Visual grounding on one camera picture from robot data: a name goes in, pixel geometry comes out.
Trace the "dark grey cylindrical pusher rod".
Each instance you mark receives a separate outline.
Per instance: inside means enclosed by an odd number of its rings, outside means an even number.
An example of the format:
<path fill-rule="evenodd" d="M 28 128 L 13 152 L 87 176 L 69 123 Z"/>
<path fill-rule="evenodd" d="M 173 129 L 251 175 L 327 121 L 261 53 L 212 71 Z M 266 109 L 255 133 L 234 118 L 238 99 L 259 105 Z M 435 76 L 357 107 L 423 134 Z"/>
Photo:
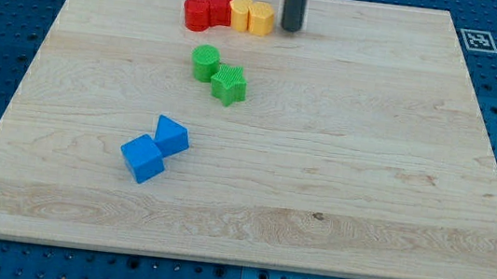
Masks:
<path fill-rule="evenodd" d="M 284 0 L 281 26 L 290 33 L 298 32 L 303 26 L 308 0 Z"/>

